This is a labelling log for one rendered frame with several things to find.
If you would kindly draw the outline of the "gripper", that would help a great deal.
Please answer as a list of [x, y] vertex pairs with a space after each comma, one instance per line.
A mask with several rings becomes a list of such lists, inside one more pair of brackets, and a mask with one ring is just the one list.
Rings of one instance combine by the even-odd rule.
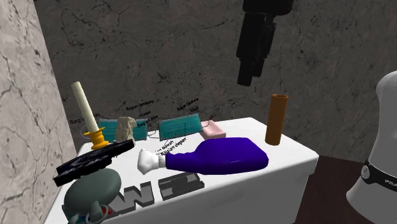
[[245, 13], [236, 56], [240, 60], [237, 83], [249, 87], [253, 77], [260, 77], [270, 53], [276, 23], [265, 22], [265, 15], [288, 14], [294, 0], [243, 0]]

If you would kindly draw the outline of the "brown cylinder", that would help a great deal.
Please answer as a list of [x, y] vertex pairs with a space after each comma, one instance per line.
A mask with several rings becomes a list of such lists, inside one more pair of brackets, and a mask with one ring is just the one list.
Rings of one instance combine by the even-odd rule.
[[265, 142], [272, 146], [280, 144], [286, 107], [289, 97], [284, 94], [272, 94], [268, 113]]

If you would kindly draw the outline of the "pink soap bar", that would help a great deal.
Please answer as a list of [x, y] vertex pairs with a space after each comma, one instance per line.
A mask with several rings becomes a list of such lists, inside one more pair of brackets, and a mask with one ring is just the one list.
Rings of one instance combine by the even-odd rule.
[[214, 121], [208, 120], [201, 122], [202, 131], [200, 135], [205, 139], [218, 139], [226, 137], [226, 132], [221, 129]]

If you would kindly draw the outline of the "teal face mask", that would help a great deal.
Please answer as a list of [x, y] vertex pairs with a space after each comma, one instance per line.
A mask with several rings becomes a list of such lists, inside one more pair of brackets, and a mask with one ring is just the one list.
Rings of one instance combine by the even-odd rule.
[[[115, 133], [118, 126], [117, 120], [109, 120], [109, 119], [99, 119], [98, 127], [104, 127], [102, 130], [102, 134], [106, 141], [114, 141]], [[148, 120], [147, 119], [138, 119], [136, 120], [137, 127], [133, 129], [133, 137], [136, 141], [146, 140], [148, 136]]]
[[160, 140], [174, 139], [202, 131], [199, 114], [161, 120], [158, 124]]

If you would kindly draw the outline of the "blue bottle with white cap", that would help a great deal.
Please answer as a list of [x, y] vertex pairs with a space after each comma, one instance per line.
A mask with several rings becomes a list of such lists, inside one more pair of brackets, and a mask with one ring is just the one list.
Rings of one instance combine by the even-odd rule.
[[139, 152], [137, 169], [146, 174], [152, 170], [195, 172], [204, 175], [227, 175], [257, 171], [268, 166], [267, 154], [246, 137], [224, 137], [201, 142], [195, 151], [156, 155]]

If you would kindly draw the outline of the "beige crumpled figure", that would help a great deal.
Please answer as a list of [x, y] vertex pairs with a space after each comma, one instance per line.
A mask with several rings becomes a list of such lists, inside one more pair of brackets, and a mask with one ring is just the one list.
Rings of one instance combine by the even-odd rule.
[[129, 116], [121, 116], [117, 119], [118, 126], [115, 132], [115, 141], [122, 142], [134, 139], [133, 129], [137, 127], [136, 120]]

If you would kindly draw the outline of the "grey block letters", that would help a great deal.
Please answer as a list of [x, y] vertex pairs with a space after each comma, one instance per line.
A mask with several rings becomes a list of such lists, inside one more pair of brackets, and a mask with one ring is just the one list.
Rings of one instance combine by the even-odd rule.
[[[197, 173], [183, 172], [158, 180], [158, 187], [163, 201], [190, 193], [205, 187]], [[123, 189], [123, 194], [118, 193], [108, 205], [110, 217], [129, 213], [136, 210], [136, 205], [141, 207], [151, 206], [155, 203], [151, 182], [140, 184], [140, 189], [130, 186]]]

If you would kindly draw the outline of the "cream candle in yellow holder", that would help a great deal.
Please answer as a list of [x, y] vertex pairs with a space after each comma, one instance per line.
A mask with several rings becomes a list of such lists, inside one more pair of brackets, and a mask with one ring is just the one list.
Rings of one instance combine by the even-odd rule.
[[88, 135], [93, 146], [92, 150], [101, 149], [109, 144], [108, 141], [104, 139], [102, 134], [102, 130], [99, 128], [97, 122], [95, 121], [94, 114], [92, 113], [91, 107], [88, 103], [87, 97], [83, 91], [81, 83], [76, 81], [72, 85], [73, 94], [76, 98], [76, 102], [78, 103], [79, 109], [81, 111], [81, 115], [85, 119], [85, 124], [87, 126], [88, 132], [85, 135]]

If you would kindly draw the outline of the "flat black bar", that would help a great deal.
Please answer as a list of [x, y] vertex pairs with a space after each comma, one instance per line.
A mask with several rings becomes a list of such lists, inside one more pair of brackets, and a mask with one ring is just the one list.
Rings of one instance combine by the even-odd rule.
[[114, 142], [98, 150], [91, 150], [56, 168], [58, 175], [54, 177], [57, 186], [62, 186], [74, 179], [79, 179], [112, 163], [112, 158], [131, 150], [135, 146], [133, 139]]

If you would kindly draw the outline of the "grey-green round lump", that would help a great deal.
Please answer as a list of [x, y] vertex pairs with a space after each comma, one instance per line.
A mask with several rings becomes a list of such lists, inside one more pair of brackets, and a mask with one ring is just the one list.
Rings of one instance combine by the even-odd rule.
[[121, 177], [113, 169], [101, 169], [75, 181], [67, 190], [62, 209], [68, 224], [101, 224], [109, 204], [118, 195]]

